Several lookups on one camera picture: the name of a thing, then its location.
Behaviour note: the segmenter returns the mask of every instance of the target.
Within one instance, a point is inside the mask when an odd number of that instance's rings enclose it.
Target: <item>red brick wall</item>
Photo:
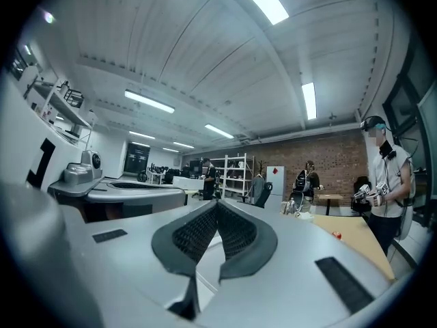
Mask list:
[[[185,164],[201,156],[221,158],[225,154],[236,156],[237,153],[255,156],[257,162],[259,160],[266,162],[265,167],[285,166],[287,189],[284,198],[290,195],[293,182],[305,167],[307,160],[312,160],[315,164],[315,172],[318,173],[320,183],[325,187],[323,193],[342,195],[343,200],[340,202],[342,206],[350,205],[350,196],[354,192],[353,184],[356,178],[367,175],[366,146],[359,130],[204,152],[184,156],[182,163]],[[316,205],[326,205],[325,201],[317,198],[314,202]]]

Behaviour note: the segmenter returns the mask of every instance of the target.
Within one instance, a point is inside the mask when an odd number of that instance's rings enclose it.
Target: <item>white t-shirt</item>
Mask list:
[[[392,149],[396,151],[396,157],[389,160],[387,157],[385,159],[382,158],[381,154],[377,154],[375,159],[373,160],[373,173],[376,177],[376,184],[384,181],[389,186],[390,192],[398,189],[401,186],[401,167],[405,163],[405,161],[410,156],[402,147],[398,145],[391,145]],[[410,190],[410,198],[413,198],[416,193],[416,185],[414,181],[414,169],[412,166],[411,159],[408,159],[410,162],[410,181],[411,181],[411,190]],[[372,206],[371,212],[372,214],[380,217],[399,217],[402,215],[404,208],[399,206],[396,201],[387,202],[387,212],[386,205],[383,204],[381,206]]]

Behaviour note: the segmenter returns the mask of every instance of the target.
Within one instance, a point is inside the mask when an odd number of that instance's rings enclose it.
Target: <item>white ceiling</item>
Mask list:
[[[280,1],[290,17],[271,25],[251,0],[52,0],[57,21],[41,26],[42,48],[109,126],[163,142],[229,143],[205,124],[239,140],[326,126],[331,113],[355,121],[385,42],[377,0]],[[309,82],[318,112],[310,122]],[[125,89],[175,112],[138,105]]]

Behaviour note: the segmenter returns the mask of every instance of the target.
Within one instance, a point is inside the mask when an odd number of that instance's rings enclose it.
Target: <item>wooden table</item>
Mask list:
[[[319,194],[320,200],[326,200],[326,215],[329,215],[330,200],[342,200],[343,196],[339,194]]]
[[[313,216],[315,225],[329,233],[340,232],[345,244],[372,261],[389,280],[395,279],[389,260],[362,217]]]

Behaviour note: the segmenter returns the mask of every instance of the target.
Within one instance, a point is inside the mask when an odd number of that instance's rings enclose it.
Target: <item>red object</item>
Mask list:
[[[333,232],[333,236],[336,236],[338,239],[341,239],[341,233],[340,232]]]

